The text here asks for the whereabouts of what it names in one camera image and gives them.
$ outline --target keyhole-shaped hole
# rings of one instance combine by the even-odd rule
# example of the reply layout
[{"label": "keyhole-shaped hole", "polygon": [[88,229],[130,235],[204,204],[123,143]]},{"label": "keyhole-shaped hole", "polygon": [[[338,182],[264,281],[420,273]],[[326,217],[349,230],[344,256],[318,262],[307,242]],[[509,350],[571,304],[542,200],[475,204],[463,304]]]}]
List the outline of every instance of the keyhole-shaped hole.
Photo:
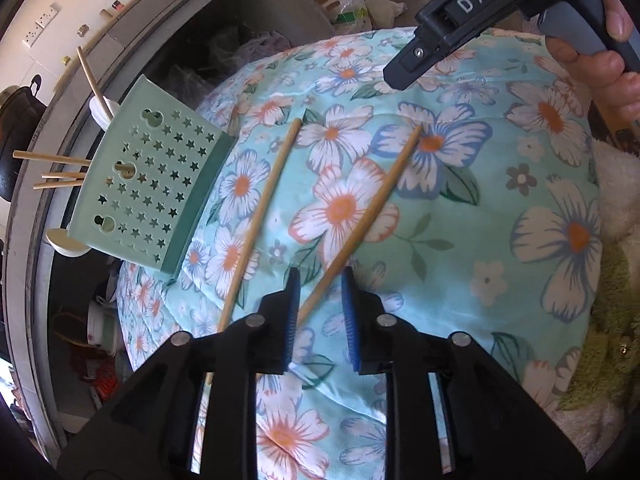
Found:
[{"label": "keyhole-shaped hole", "polygon": [[146,125],[150,128],[159,128],[164,121],[164,117],[160,112],[152,112],[148,108],[146,110],[142,110],[140,116],[146,121]]},{"label": "keyhole-shaped hole", "polygon": [[102,217],[100,215],[96,215],[94,217],[94,223],[97,226],[100,226],[100,231],[103,233],[110,233],[116,228],[116,222],[110,216]]},{"label": "keyhole-shaped hole", "polygon": [[113,165],[113,169],[125,180],[129,180],[136,176],[136,167],[130,162],[122,162],[119,160]]}]

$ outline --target wall socket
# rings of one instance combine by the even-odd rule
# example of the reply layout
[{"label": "wall socket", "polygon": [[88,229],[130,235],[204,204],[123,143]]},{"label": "wall socket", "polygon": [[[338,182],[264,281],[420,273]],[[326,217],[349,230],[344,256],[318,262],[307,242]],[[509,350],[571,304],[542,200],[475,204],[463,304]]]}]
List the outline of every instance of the wall socket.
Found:
[{"label": "wall socket", "polygon": [[42,28],[40,25],[38,25],[37,23],[33,23],[33,25],[31,25],[31,28],[27,31],[25,37],[22,38],[22,42],[26,46],[31,48],[36,40],[40,37],[40,34],[42,34],[43,30],[44,28]]},{"label": "wall socket", "polygon": [[36,23],[42,28],[47,28],[47,25],[51,23],[51,20],[56,17],[58,10],[55,7],[49,7],[42,15],[36,20]]}]

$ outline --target human hand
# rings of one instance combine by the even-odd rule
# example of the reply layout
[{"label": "human hand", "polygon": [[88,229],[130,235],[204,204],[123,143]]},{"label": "human hand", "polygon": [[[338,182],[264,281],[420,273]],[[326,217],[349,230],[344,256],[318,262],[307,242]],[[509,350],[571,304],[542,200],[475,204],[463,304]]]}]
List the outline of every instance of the human hand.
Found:
[{"label": "human hand", "polygon": [[[634,22],[625,7],[620,0],[603,1],[610,36],[616,41],[628,41]],[[608,50],[595,56],[582,56],[558,38],[546,38],[546,47],[575,80],[591,89],[594,100],[611,106],[624,120],[640,120],[640,75],[623,73],[625,62],[620,54]]]}]

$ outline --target silver screw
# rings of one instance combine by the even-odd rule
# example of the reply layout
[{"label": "silver screw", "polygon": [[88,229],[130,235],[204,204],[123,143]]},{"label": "silver screw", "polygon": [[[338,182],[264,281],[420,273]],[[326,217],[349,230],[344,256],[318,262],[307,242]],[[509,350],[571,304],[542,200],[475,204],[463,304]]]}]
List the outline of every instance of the silver screw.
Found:
[{"label": "silver screw", "polygon": [[396,316],[392,316],[391,314],[380,314],[376,318],[376,322],[380,326],[393,326],[398,322],[398,320],[396,319]]},{"label": "silver screw", "polygon": [[189,332],[176,332],[171,336],[171,344],[174,346],[183,346],[191,341]]},{"label": "silver screw", "polygon": [[251,328],[262,326],[264,324],[264,316],[261,314],[249,314],[244,322]]},{"label": "silver screw", "polygon": [[471,344],[471,336],[464,332],[456,332],[451,336],[451,340],[456,346],[469,346]]}]

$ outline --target teal floral tablecloth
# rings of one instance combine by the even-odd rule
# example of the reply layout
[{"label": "teal floral tablecloth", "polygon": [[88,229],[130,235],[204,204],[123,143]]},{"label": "teal floral tablecloth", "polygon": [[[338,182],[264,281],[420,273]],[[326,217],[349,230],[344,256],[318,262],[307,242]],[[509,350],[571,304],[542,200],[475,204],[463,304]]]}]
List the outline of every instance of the teal floral tablecloth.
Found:
[{"label": "teal floral tablecloth", "polygon": [[[393,91],[382,68],[412,35],[380,30],[295,48],[246,66],[207,97],[199,113],[238,143],[177,281],[123,266],[118,308],[134,367],[177,330],[215,332],[293,118],[303,127],[235,319],[280,290],[291,266],[302,271],[304,300],[421,124],[409,166],[353,257],[356,276],[422,332],[469,332],[540,406],[556,408],[600,273],[585,110],[542,38],[500,30]],[[382,480],[384,380],[351,371],[338,283],[299,329],[290,372],[262,378],[257,399],[261,478]]]}]

